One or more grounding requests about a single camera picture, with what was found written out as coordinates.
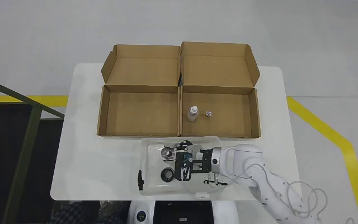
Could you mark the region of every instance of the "small white bottle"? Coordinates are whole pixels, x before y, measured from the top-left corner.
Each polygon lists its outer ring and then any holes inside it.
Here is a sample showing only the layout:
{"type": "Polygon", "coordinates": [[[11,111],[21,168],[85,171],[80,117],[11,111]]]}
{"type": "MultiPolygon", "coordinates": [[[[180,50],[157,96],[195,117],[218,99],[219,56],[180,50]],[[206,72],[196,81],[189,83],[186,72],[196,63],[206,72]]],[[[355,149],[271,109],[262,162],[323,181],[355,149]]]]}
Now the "small white bottle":
{"type": "Polygon", "coordinates": [[[188,111],[188,120],[190,122],[194,121],[198,115],[198,110],[196,106],[192,106],[190,110],[188,111]]]}

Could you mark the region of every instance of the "black rubber ring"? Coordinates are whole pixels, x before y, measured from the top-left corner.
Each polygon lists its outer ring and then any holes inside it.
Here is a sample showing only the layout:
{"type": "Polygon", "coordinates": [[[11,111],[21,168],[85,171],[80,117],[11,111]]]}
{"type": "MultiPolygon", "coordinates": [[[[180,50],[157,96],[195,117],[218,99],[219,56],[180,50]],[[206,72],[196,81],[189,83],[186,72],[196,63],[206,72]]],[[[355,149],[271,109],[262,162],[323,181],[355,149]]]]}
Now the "black rubber ring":
{"type": "Polygon", "coordinates": [[[174,171],[173,171],[173,169],[170,168],[170,167],[167,167],[167,168],[163,169],[162,172],[161,172],[161,178],[162,178],[162,180],[163,180],[164,182],[167,182],[167,183],[169,183],[170,181],[172,181],[172,180],[174,179],[174,171]],[[167,177],[166,177],[166,173],[167,173],[167,172],[170,172],[170,173],[172,174],[170,178],[167,178],[167,177]]]}

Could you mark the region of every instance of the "table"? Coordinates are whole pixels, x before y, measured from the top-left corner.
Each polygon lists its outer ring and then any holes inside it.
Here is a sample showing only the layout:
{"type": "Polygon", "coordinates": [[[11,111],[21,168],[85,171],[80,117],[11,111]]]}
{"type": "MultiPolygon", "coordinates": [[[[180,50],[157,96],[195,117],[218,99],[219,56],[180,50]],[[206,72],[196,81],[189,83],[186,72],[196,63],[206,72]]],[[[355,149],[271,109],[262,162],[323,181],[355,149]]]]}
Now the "table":
{"type": "MultiPolygon", "coordinates": [[[[145,197],[137,177],[140,140],[96,135],[102,63],[76,65],[58,149],[51,197],[54,200],[192,200],[189,194],[145,197]]],[[[252,143],[263,148],[269,170],[288,182],[299,180],[282,71],[259,67],[256,89],[261,138],[222,138],[221,146],[252,143]]],[[[301,194],[300,185],[293,186],[301,194]]],[[[248,187],[231,185],[212,200],[254,200],[248,187]]]]}

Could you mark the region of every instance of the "metal railing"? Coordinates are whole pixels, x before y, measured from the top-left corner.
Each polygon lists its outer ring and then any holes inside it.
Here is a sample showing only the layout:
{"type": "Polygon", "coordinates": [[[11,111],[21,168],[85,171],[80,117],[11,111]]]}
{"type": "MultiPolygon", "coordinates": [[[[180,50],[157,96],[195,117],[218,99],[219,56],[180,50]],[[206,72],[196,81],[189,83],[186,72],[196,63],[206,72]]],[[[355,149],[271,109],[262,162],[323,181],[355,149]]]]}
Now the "metal railing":
{"type": "Polygon", "coordinates": [[[2,223],[15,223],[37,135],[37,129],[41,119],[41,113],[44,110],[61,119],[64,119],[65,115],[2,85],[0,85],[0,92],[32,106],[2,220],[2,223]]]}

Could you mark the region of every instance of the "gray floor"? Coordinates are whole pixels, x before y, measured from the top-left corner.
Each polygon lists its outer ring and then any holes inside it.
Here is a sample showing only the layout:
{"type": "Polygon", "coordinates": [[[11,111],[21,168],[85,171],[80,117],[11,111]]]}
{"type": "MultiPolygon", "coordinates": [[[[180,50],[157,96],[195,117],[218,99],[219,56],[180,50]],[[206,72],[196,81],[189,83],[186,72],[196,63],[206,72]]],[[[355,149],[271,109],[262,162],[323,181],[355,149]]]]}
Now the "gray floor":
{"type": "MultiPolygon", "coordinates": [[[[248,43],[260,66],[282,69],[288,96],[357,147],[357,11],[357,0],[2,0],[0,83],[67,95],[74,66],[103,62],[114,44],[248,43]]],[[[358,220],[340,149],[290,117],[300,177],[329,196],[322,220],[358,220]]],[[[274,223],[257,203],[238,210],[243,223],[274,223]]]]}

